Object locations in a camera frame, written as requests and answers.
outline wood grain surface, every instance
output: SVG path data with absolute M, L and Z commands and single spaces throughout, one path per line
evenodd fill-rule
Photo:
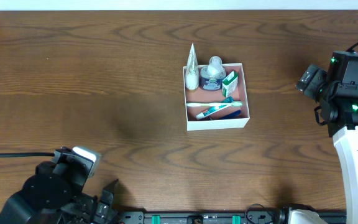
M 295 84 L 358 41 L 358 11 L 0 12 L 0 152 L 88 146 L 84 192 L 118 178 L 115 206 L 345 209 L 341 168 Z M 244 65 L 244 129 L 186 131 L 191 43 Z M 0 209 L 49 158 L 0 159 Z

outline white toothbrush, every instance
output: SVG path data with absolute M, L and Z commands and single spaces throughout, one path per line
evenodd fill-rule
M 197 107 L 197 106 L 223 106 L 223 105 L 242 106 L 242 102 L 241 101 L 233 101 L 231 103 L 186 103 L 186 106 L 190 106 L 190 107 Z

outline white box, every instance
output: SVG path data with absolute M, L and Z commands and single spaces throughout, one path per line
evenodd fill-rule
M 207 65 L 199 65 L 198 69 L 200 70 Z M 246 91 L 246 81 L 244 79 L 244 70 L 242 68 L 241 63 L 229 63 L 223 64 L 226 73 L 229 74 L 232 71 L 236 71 L 239 74 L 239 81 L 236 90 L 230 94 L 234 100 L 242 101 L 241 108 L 238 107 L 228 107 L 221 111 L 218 111 L 211 115 L 214 119 L 210 120 L 202 120 L 198 121 L 196 119 L 196 115 L 207 109 L 207 106 L 200 107 L 187 107 L 186 103 L 188 102 L 197 102 L 197 103 L 211 103 L 211 102 L 221 102 L 225 99 L 222 95 L 222 90 L 216 91 L 206 91 L 202 90 L 200 87 L 196 91 L 190 91 L 186 89 L 185 86 L 185 74 L 186 74 L 186 66 L 183 67 L 183 89 L 185 91 L 185 110 L 186 110 L 186 122 L 187 122 L 187 131 L 194 130 L 208 130 L 208 129 L 225 129 L 225 128 L 243 128 L 250 116 L 248 109 L 248 101 L 247 101 L 247 91 Z M 219 118 L 235 112 L 237 110 L 241 110 L 241 114 L 238 118 L 233 119 L 222 119 Z

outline white wall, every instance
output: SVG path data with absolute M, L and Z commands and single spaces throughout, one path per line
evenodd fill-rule
M 358 0 L 0 0 L 0 10 L 358 9 Z

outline blue and white toothpaste tube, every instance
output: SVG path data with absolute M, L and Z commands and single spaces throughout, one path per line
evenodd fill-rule
M 234 99 L 233 97 L 229 96 L 227 97 L 226 99 L 224 99 L 222 101 L 222 103 L 231 103 L 233 102 Z M 199 119 L 203 119 L 203 118 L 206 118 L 208 117 L 209 115 L 213 114 L 213 113 L 216 113 L 220 110 L 223 110 L 224 108 L 228 108 L 230 105 L 221 105 L 221 106 L 213 106 L 213 107 L 210 107 L 204 111 L 202 111 L 201 113 L 199 113 L 197 116 L 196 116 L 196 119 L 199 120 Z

